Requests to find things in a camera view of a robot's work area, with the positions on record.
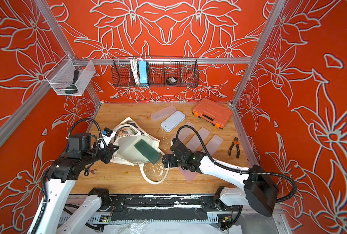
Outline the pink translucent pencil case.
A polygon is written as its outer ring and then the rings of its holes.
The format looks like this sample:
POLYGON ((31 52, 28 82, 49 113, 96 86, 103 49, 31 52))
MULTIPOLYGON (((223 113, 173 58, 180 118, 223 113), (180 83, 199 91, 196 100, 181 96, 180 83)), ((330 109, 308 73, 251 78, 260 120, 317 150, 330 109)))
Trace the pink translucent pencil case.
POLYGON ((193 180, 197 176, 197 172, 191 172, 189 170, 183 170, 181 167, 178 168, 180 173, 184 176, 187 181, 193 180))

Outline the green edged case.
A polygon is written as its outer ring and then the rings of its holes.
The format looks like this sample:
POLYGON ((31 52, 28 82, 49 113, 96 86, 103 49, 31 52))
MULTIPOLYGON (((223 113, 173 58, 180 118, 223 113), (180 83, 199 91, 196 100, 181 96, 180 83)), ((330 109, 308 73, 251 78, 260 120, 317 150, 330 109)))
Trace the green edged case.
POLYGON ((156 164, 161 158, 160 153, 142 139, 138 141, 134 147, 151 164, 156 164))

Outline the white printed canvas tote bag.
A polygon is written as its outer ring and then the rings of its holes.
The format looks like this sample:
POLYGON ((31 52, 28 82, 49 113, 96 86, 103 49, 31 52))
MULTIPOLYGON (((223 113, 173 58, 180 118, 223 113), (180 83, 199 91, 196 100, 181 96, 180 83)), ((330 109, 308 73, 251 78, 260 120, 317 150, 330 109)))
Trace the white printed canvas tote bag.
POLYGON ((150 162, 134 147, 134 145, 142 139, 160 153, 160 160, 162 160, 164 152, 159 148, 160 140, 149 135, 131 117, 127 117, 111 130, 114 131, 111 143, 119 146, 119 149, 113 154, 110 162, 115 164, 138 166, 145 181, 153 185, 161 184, 166 179, 169 173, 168 169, 164 172, 164 176, 161 180, 154 181, 149 179, 145 174, 144 166, 150 162))

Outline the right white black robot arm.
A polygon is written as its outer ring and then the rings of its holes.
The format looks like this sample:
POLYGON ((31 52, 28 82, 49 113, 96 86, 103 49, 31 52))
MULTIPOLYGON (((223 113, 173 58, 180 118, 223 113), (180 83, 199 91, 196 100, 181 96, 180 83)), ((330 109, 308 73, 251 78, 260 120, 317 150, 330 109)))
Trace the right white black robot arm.
POLYGON ((180 167, 186 171, 220 178, 235 186, 220 186, 213 197, 217 209, 238 206, 238 213, 231 217, 231 221, 219 227, 221 231, 229 231, 236 224, 246 205, 263 216, 271 217, 276 203, 289 200, 296 194, 297 184, 291 177, 266 172, 258 165, 247 168, 216 160, 210 155, 203 139, 198 140, 203 150, 192 152, 179 137, 175 137, 170 147, 172 153, 164 155, 162 163, 166 168, 180 167), (288 181, 292 187, 290 192, 281 198, 278 197, 279 187, 272 179, 274 176, 288 181))

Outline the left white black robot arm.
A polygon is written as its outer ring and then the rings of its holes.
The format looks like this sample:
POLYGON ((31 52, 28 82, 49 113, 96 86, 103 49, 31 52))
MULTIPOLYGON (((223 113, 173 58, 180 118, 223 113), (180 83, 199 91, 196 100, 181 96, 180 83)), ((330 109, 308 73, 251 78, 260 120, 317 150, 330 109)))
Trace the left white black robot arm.
POLYGON ((41 178, 43 198, 28 232, 30 234, 78 234, 96 211, 113 209, 115 205, 108 189, 93 188, 64 225, 58 227, 70 191, 80 173, 87 169, 87 165, 97 161, 109 163, 118 149, 118 146, 113 145, 103 150, 90 146, 79 150, 66 148, 61 156, 45 170, 41 178))

